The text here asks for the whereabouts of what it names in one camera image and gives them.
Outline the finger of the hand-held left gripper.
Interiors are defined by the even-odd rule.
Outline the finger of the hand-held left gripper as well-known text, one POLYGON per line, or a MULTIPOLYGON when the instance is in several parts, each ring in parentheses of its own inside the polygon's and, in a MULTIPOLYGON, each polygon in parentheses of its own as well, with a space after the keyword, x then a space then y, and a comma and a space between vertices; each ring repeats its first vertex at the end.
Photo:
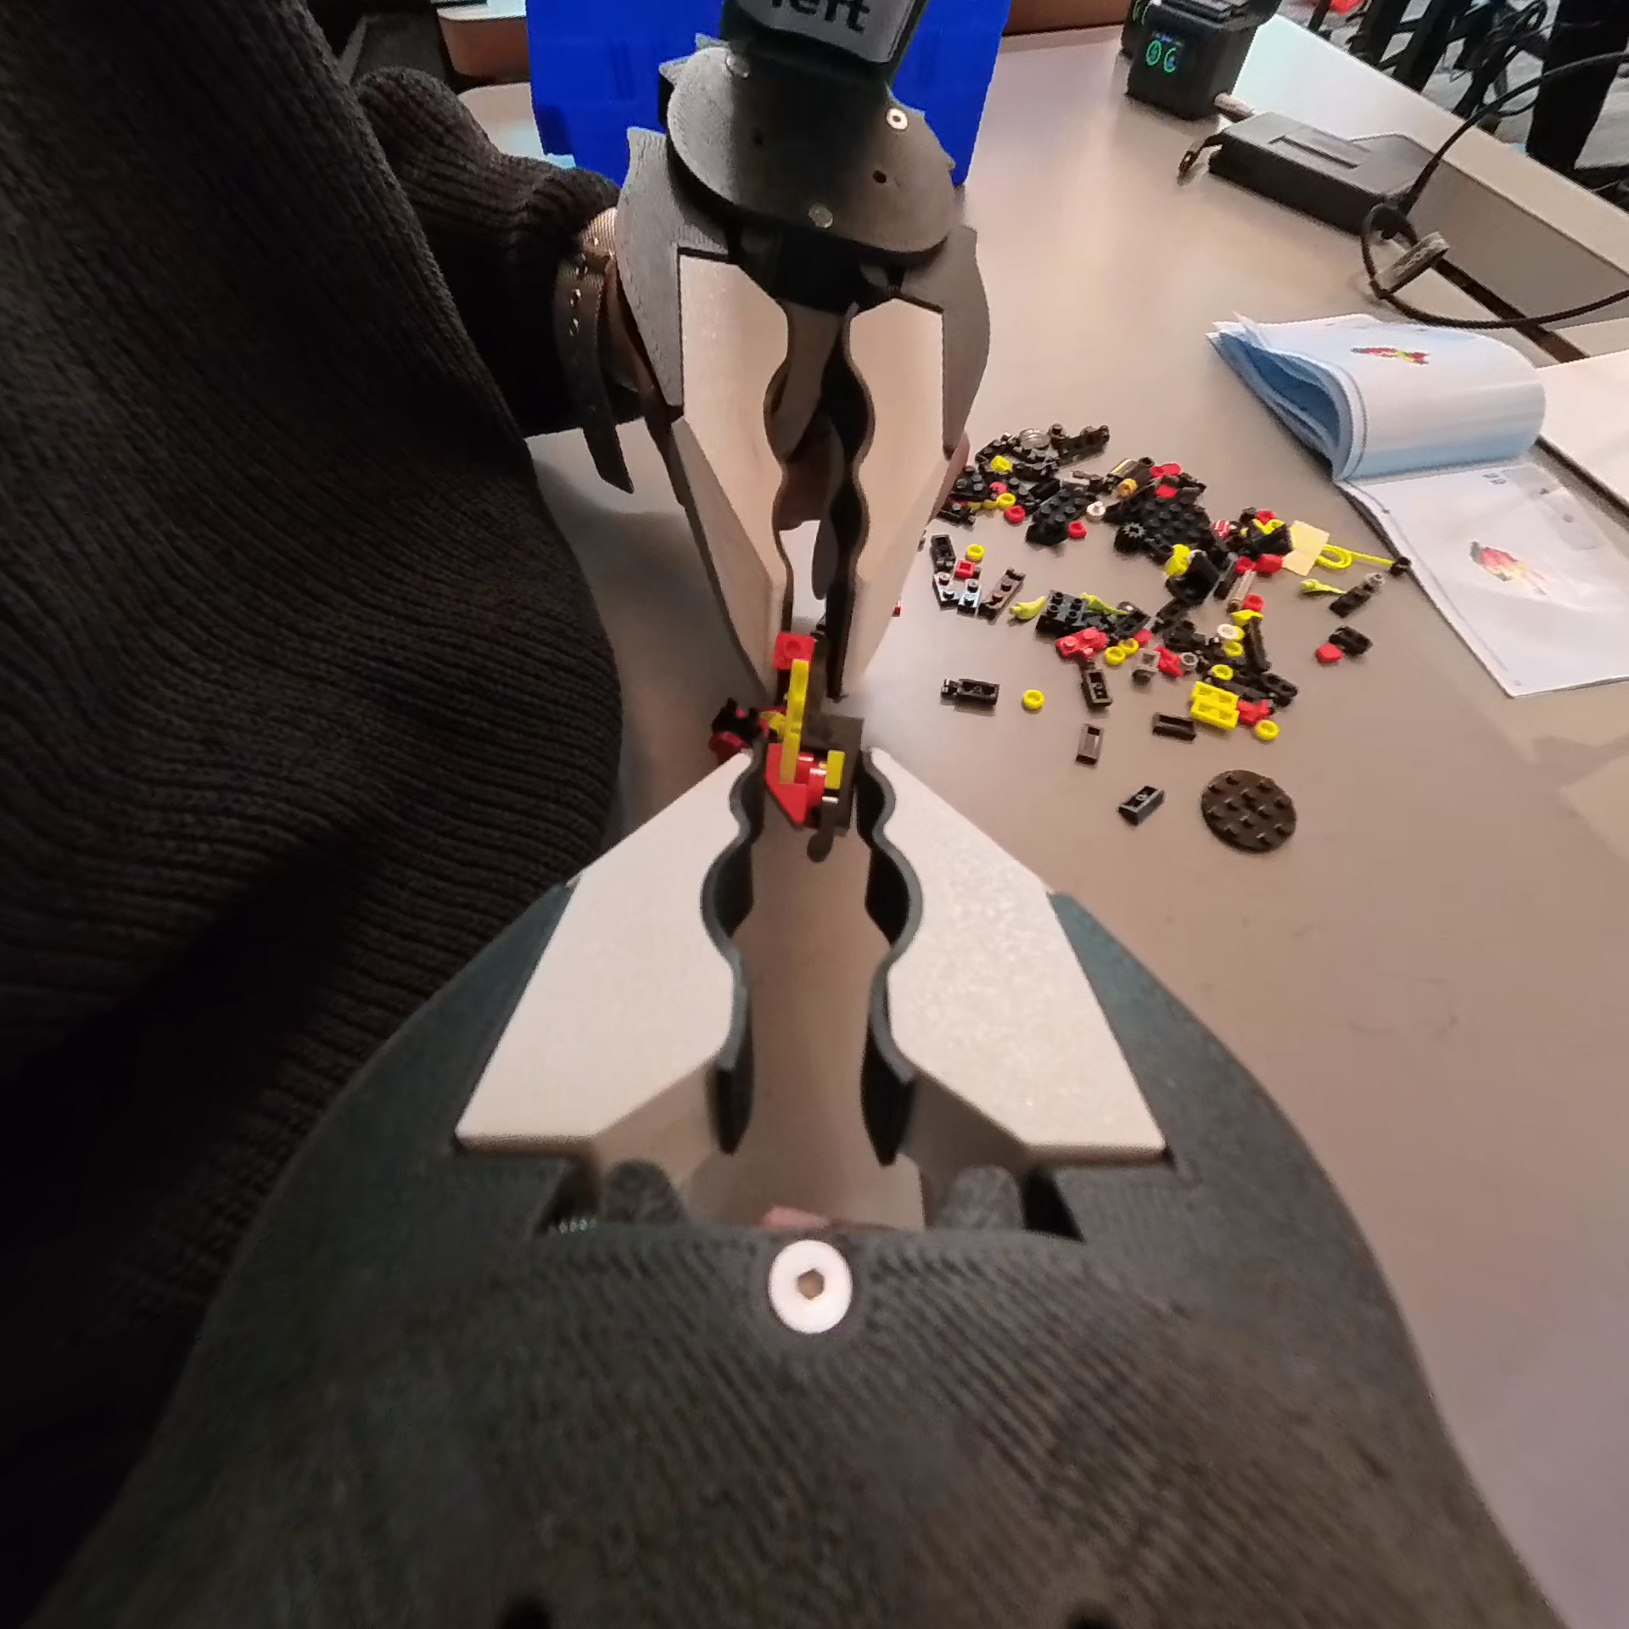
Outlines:
POLYGON ((788 362, 788 311, 737 263, 679 253, 679 416, 671 451, 729 631, 759 678, 776 672, 791 573, 776 525, 784 457, 768 432, 788 362))
POLYGON ((840 565, 828 594, 828 691, 850 693, 890 629, 951 455, 945 443, 945 319, 919 304, 850 317, 848 375, 861 443, 840 488, 840 565))

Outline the blue bin with tag sticker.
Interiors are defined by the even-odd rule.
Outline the blue bin with tag sticker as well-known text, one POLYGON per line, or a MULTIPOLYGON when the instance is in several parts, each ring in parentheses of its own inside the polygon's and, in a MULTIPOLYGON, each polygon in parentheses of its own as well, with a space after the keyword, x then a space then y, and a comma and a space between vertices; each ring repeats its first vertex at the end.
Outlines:
MULTIPOLYGON (((660 69, 720 28, 722 1, 530 1, 536 123, 547 154, 623 179, 627 131, 660 125, 660 69)), ((892 90, 925 114, 962 185, 1009 1, 927 1, 892 90)))

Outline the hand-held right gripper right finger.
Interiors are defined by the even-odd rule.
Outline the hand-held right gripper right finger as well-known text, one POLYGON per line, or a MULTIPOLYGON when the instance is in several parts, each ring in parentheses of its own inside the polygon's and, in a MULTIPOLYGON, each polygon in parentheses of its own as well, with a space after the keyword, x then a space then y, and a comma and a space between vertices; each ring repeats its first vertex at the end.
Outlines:
POLYGON ((857 790, 869 982, 861 1114, 883 1165, 1148 1165, 1168 1151, 1065 897, 881 748, 857 790))

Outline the grey wrist watch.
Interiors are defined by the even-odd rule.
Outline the grey wrist watch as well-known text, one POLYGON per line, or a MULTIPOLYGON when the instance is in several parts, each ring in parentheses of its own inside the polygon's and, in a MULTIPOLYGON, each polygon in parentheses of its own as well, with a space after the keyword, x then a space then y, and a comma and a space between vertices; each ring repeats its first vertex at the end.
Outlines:
POLYGON ((567 397, 601 480, 631 494, 621 424, 640 414, 638 344, 617 263, 617 207, 596 212, 557 267, 553 321, 567 397))

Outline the black device green display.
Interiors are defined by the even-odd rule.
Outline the black device green display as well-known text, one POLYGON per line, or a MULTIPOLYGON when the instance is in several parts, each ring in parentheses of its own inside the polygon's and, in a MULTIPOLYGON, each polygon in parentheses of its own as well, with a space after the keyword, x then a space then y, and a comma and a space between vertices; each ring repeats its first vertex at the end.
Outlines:
POLYGON ((1133 1, 1121 34, 1127 96, 1183 119, 1232 92, 1278 1, 1133 1))

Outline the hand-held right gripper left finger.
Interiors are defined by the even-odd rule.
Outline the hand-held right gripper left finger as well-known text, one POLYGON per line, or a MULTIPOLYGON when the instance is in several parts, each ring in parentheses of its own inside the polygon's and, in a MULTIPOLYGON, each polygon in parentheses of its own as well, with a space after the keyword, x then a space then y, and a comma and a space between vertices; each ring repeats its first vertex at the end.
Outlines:
POLYGON ((582 1165, 698 1165, 753 1106, 749 988, 760 753, 718 765, 561 891, 456 1126, 460 1145, 582 1165))

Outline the pile of loose lego pieces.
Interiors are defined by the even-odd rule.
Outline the pile of loose lego pieces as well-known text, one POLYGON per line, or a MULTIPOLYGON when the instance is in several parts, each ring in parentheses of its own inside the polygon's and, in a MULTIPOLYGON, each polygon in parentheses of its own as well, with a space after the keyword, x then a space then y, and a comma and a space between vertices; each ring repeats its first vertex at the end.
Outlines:
POLYGON ((1241 730, 1274 740, 1300 686, 1269 649, 1269 589, 1290 583, 1327 606, 1334 624, 1313 658, 1338 664, 1371 647, 1354 618, 1385 585, 1408 577, 1412 561, 1346 548, 1267 505, 1212 517, 1208 486, 1179 461, 1131 457, 1084 470, 1108 439, 1106 424, 1069 432, 1055 422, 980 447, 921 538, 937 604, 1028 625, 1079 680, 1094 660, 1111 688, 1111 672, 1135 689, 1177 686, 1172 707, 1156 711, 1191 715, 1197 736, 1241 730), (1069 542, 1106 540, 1111 556, 1154 569, 1154 608, 1090 589, 1026 596, 1026 569, 991 561, 989 544, 974 538, 982 517, 1055 561, 1069 542))

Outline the person's left forearm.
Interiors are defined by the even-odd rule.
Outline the person's left forearm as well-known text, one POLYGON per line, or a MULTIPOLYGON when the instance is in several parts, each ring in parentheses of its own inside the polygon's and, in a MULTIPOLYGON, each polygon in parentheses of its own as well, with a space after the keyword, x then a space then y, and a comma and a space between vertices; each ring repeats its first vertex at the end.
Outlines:
POLYGON ((369 73, 357 96, 522 435, 578 428, 557 346, 557 274, 619 187, 501 150, 450 86, 417 69, 369 73))

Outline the black power adapter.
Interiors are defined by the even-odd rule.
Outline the black power adapter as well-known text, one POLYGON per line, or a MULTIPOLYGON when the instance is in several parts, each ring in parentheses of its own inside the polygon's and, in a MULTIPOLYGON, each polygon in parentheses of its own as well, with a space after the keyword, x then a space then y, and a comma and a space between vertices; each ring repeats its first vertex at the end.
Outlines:
POLYGON ((1342 137, 1259 112, 1197 141, 1177 164, 1179 178, 1203 158, 1216 178, 1356 234, 1379 201, 1410 189, 1430 150, 1408 135, 1342 137))

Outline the round black lego plate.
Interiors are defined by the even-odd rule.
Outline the round black lego plate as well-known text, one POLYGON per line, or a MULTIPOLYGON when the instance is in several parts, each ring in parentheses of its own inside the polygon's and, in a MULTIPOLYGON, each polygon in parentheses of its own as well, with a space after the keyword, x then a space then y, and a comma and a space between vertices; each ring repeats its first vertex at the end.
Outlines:
POLYGON ((1270 775, 1247 767, 1216 773, 1199 794, 1206 827, 1241 852, 1272 852, 1298 831, 1298 804, 1270 775))

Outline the yellow wing lego assembly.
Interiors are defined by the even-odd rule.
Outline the yellow wing lego assembly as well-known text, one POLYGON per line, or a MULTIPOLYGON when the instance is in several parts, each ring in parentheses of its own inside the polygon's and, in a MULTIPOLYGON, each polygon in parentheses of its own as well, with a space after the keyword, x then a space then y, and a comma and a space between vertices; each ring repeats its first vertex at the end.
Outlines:
POLYGON ((766 794, 790 825, 807 831, 807 856, 824 862, 850 831, 863 767, 865 722, 824 689, 824 622, 784 629, 770 649, 770 699, 727 697, 710 721, 718 761, 759 752, 766 794))

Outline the lego instruction booklet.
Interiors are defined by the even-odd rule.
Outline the lego instruction booklet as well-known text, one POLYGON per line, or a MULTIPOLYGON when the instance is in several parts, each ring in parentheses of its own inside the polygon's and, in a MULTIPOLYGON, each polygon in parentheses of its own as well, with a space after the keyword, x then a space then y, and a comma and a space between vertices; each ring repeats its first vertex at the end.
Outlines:
POLYGON ((1513 699, 1627 678, 1625 523, 1534 447, 1544 389, 1486 331, 1352 313, 1212 327, 1513 699))

